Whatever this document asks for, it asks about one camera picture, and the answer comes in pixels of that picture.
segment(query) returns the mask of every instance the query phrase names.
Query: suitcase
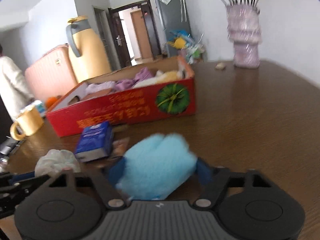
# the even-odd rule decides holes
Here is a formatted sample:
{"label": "suitcase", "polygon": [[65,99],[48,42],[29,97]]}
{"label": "suitcase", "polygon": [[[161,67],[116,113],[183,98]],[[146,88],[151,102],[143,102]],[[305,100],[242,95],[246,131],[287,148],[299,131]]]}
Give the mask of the suitcase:
{"label": "suitcase", "polygon": [[77,84],[68,55],[68,44],[55,47],[25,71],[27,83],[36,99],[63,96]]}

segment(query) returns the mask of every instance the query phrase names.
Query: mug handle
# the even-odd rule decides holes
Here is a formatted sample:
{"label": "mug handle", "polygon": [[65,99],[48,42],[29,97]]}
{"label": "mug handle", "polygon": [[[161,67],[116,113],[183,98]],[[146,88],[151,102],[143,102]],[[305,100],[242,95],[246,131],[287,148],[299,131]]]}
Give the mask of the mug handle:
{"label": "mug handle", "polygon": [[17,121],[14,121],[14,123],[11,125],[10,135],[13,139],[15,139],[17,141],[22,141],[26,137],[26,134],[25,133],[23,133],[23,134],[18,133],[18,130],[17,130],[18,124],[19,123]]}

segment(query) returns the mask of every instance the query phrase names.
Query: person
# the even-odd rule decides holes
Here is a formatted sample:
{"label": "person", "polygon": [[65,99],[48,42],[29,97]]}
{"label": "person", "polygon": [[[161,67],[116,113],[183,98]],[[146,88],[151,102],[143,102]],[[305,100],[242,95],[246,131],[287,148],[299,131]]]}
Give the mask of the person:
{"label": "person", "polygon": [[0,96],[11,119],[14,121],[20,110],[34,101],[22,71],[13,60],[3,54],[0,44]]}

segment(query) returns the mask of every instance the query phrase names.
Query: blue fuzzy sponge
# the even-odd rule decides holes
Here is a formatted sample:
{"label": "blue fuzzy sponge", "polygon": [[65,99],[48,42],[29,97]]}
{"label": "blue fuzzy sponge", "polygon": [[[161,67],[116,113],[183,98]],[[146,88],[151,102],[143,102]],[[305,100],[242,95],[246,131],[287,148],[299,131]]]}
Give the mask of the blue fuzzy sponge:
{"label": "blue fuzzy sponge", "polygon": [[165,199],[196,170],[197,157],[178,134],[152,135],[129,149],[118,186],[133,199]]}

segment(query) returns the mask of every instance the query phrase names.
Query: small stone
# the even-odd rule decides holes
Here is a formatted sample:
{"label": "small stone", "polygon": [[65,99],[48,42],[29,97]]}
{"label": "small stone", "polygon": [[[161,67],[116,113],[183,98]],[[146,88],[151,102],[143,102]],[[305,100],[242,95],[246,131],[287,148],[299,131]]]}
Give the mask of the small stone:
{"label": "small stone", "polygon": [[226,64],[223,62],[220,62],[215,66],[215,69],[218,69],[218,70],[224,70],[225,68],[226,68]]}

